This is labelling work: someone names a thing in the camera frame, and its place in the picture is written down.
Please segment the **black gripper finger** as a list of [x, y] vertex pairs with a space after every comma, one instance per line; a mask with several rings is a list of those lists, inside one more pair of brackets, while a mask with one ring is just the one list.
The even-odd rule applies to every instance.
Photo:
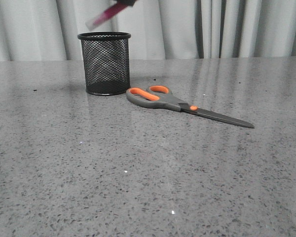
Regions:
[[116, 0], [118, 3], [133, 7], [137, 0]]

